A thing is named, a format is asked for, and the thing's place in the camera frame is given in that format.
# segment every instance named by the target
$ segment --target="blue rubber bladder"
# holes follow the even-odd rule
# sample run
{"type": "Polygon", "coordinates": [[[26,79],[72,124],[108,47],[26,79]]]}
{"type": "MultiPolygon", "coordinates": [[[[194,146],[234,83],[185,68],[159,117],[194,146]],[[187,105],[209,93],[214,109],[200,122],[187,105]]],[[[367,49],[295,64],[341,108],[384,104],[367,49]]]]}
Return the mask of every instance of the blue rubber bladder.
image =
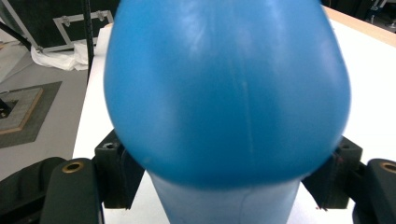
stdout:
{"type": "MultiPolygon", "coordinates": [[[[233,223],[221,217],[241,211],[229,205],[253,189],[295,195],[335,150],[350,104],[342,55],[312,0],[121,1],[105,95],[117,135],[150,173],[172,223],[233,223]],[[169,197],[181,191],[239,193],[212,209],[224,216],[199,222],[203,215],[168,205],[194,209],[169,197]]],[[[259,198],[244,206],[276,207],[259,198]]],[[[294,196],[285,200],[271,220],[289,215],[294,196]]]]}

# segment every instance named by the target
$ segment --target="gray carpet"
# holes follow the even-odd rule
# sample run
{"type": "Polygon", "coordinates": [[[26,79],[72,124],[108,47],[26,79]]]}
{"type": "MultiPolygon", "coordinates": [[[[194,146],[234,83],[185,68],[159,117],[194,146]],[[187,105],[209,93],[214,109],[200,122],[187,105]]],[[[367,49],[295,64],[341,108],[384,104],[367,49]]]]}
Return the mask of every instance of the gray carpet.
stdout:
{"type": "Polygon", "coordinates": [[[0,134],[0,148],[12,147],[12,146],[35,141],[40,131],[41,125],[43,124],[47,116],[47,113],[50,110],[50,106],[52,105],[52,102],[55,99],[56,93],[61,87],[61,84],[62,82],[54,82],[50,84],[21,89],[21,90],[31,90],[31,89],[41,88],[43,92],[37,104],[35,105],[35,108],[30,118],[27,120],[21,131],[0,134]]]}

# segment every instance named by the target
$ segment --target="white table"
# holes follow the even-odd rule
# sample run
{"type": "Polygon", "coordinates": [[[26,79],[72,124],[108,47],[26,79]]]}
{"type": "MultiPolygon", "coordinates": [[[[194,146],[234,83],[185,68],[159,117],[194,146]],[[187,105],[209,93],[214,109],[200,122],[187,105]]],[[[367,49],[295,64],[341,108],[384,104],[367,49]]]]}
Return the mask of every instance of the white table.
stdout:
{"type": "MultiPolygon", "coordinates": [[[[396,161],[396,48],[331,20],[349,72],[352,106],[344,136],[363,147],[362,162],[373,158],[396,161]]],[[[113,129],[103,91],[106,48],[111,28],[100,31],[74,158],[92,158],[94,148],[113,129]]],[[[352,223],[348,209],[316,209],[312,197],[300,186],[288,223],[352,223]]],[[[169,223],[148,175],[144,175],[132,209],[105,210],[106,223],[169,223]]]]}

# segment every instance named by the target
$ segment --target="blue inflatable object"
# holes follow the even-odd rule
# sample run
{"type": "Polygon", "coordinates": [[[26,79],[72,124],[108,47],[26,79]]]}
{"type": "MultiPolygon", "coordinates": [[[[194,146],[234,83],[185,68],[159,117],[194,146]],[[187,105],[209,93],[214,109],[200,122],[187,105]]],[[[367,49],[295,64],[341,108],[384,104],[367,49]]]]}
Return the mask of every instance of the blue inflatable object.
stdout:
{"type": "Polygon", "coordinates": [[[117,135],[152,176],[220,191],[316,170],[350,104],[332,28],[312,0],[122,1],[105,95],[117,135]]]}

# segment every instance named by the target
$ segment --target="blue cylindrical base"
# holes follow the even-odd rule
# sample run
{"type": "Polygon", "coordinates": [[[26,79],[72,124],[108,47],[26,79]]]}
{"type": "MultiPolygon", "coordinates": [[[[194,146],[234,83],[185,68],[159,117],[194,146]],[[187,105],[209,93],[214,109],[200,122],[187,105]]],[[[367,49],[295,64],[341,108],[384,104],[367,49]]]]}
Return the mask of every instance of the blue cylindrical base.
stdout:
{"type": "Polygon", "coordinates": [[[286,223],[300,179],[238,189],[196,189],[150,174],[170,223],[286,223]]]}

